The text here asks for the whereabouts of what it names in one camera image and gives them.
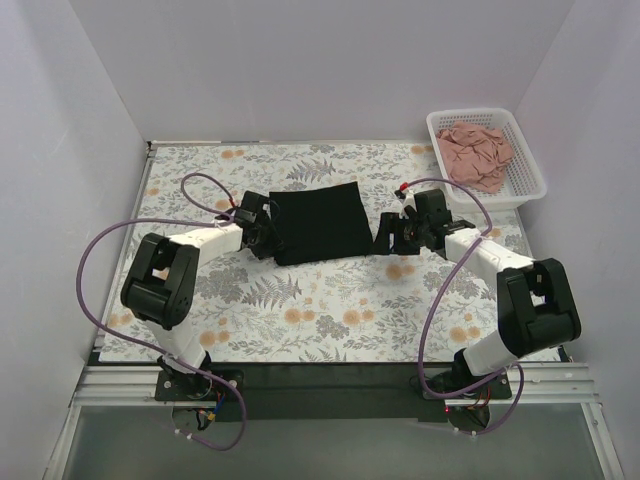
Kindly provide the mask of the black t shirt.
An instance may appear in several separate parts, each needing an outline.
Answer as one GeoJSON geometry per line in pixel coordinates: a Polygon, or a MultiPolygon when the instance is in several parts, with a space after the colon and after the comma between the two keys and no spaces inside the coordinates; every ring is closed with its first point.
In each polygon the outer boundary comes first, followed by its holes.
{"type": "Polygon", "coordinates": [[[273,223],[282,241],[279,266],[367,256],[373,248],[358,184],[272,192],[273,223]]]}

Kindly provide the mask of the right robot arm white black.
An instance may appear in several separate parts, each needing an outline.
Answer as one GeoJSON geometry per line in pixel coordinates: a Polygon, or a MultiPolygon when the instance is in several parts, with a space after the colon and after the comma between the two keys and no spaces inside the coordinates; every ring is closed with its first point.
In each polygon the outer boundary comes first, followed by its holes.
{"type": "Polygon", "coordinates": [[[417,255],[422,249],[454,267],[438,290],[442,299],[461,269],[496,292],[497,327],[455,353],[449,370],[432,378],[418,373],[422,390],[435,398],[466,395],[517,360],[580,337],[581,321],[564,266],[556,259],[535,260],[494,242],[473,223],[454,219],[442,191],[395,193],[397,213],[380,217],[373,252],[417,255]]]}

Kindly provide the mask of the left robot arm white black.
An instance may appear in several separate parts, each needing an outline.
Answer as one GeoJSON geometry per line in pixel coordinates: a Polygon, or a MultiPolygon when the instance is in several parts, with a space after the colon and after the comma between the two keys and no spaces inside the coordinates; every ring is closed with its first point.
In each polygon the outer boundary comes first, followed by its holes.
{"type": "Polygon", "coordinates": [[[209,395],[213,382],[196,373],[210,365],[187,321],[198,270],[228,253],[248,248],[259,259],[282,246],[269,208],[269,198],[247,191],[227,224],[187,231],[169,237],[143,237],[121,290],[121,303],[153,334],[162,370],[190,399],[209,395]]]}

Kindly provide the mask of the floral tablecloth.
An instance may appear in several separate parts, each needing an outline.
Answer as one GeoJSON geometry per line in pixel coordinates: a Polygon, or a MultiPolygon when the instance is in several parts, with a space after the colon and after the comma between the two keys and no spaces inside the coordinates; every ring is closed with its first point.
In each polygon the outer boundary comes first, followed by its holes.
{"type": "MultiPolygon", "coordinates": [[[[356,182],[371,227],[395,189],[438,168],[424,144],[161,146],[151,161],[128,253],[155,231],[181,231],[244,192],[356,182]]],[[[198,273],[188,319],[216,362],[447,362],[496,326],[495,293],[467,271],[436,297],[451,265],[430,252],[280,267],[243,250],[198,273]]]]}

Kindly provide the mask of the pink t shirt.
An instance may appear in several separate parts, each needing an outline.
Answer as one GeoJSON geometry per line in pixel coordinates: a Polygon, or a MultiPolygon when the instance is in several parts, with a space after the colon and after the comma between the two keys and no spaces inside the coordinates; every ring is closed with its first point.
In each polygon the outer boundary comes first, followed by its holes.
{"type": "Polygon", "coordinates": [[[499,129],[456,122],[436,134],[448,177],[457,184],[496,194],[515,153],[499,129]]]}

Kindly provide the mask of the white plastic basket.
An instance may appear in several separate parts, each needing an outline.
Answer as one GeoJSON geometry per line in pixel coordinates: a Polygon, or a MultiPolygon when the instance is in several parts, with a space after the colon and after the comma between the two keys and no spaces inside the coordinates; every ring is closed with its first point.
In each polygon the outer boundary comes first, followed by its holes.
{"type": "Polygon", "coordinates": [[[543,198],[547,186],[526,139],[513,114],[503,108],[467,108],[431,112],[426,125],[432,141],[441,176],[449,179],[444,157],[437,145],[436,135],[456,122],[466,122],[489,129],[497,129],[514,150],[514,158],[506,168],[505,180],[496,193],[471,188],[487,210],[513,210],[533,200],[543,198]]]}

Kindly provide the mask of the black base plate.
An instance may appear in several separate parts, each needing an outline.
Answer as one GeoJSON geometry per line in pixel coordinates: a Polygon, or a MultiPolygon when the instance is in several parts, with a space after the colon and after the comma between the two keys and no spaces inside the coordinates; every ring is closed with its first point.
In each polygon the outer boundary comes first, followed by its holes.
{"type": "MultiPolygon", "coordinates": [[[[447,420],[444,399],[424,392],[414,363],[217,363],[212,373],[242,394],[249,420],[414,418],[447,420]]],[[[437,393],[463,388],[448,363],[427,363],[424,377],[437,393]]],[[[161,370],[155,400],[204,406],[222,398],[219,422],[241,419],[237,398],[215,382],[209,395],[190,399],[161,370]]]]}

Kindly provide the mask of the aluminium frame rail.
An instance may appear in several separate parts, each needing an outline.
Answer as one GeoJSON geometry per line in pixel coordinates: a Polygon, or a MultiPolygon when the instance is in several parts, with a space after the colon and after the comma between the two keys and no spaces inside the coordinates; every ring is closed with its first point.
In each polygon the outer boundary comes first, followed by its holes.
{"type": "Polygon", "coordinates": [[[227,364],[190,401],[157,367],[87,367],[49,479],[620,479],[588,368],[525,364],[471,398],[410,363],[227,364]],[[249,422],[240,422],[241,410],[249,422]]]}

